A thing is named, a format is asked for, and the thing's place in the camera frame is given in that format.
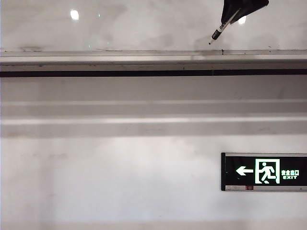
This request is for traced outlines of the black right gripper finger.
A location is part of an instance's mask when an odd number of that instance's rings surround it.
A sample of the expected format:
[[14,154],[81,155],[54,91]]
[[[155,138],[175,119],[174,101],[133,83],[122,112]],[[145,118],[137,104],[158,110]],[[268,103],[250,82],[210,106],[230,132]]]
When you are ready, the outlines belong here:
[[241,0],[224,0],[221,22],[226,23],[241,7]]
[[238,13],[231,20],[230,24],[235,23],[244,16],[247,16],[269,4],[269,0],[242,0]]

